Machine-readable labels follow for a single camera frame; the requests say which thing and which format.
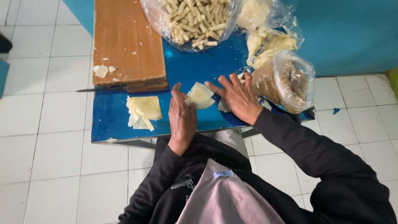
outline wooden cutting board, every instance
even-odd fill
[[[162,37],[149,25],[139,0],[95,0],[96,65],[116,70],[103,78],[93,72],[95,86],[166,80]]]

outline knife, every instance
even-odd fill
[[[164,81],[152,81],[152,82],[143,82],[143,83],[129,83],[125,86],[117,86],[117,87],[82,89],[76,92],[98,92],[98,91],[149,92],[149,91],[167,90],[167,89],[169,89],[169,82],[167,80],[164,80]]]

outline tiled floor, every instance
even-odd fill
[[[0,32],[14,44],[0,55],[11,64],[0,100],[0,223],[116,223],[154,151],[90,143],[94,95],[74,92],[92,86],[90,35],[59,0],[0,0]],[[371,165],[398,211],[398,104],[385,77],[322,78],[315,88],[317,119],[303,125]],[[260,135],[245,143],[253,172],[312,210],[319,179]]]

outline label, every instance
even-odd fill
[[[214,176],[214,179],[217,179],[217,177],[221,177],[221,176],[224,176],[224,177],[231,176],[231,177],[233,177],[233,172],[232,172],[232,170],[216,171],[216,172],[214,172],[213,176]]]

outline knife handle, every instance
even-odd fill
[[[129,83],[125,86],[127,92],[149,92],[157,90],[169,89],[169,82],[164,81],[152,81],[142,83]]]

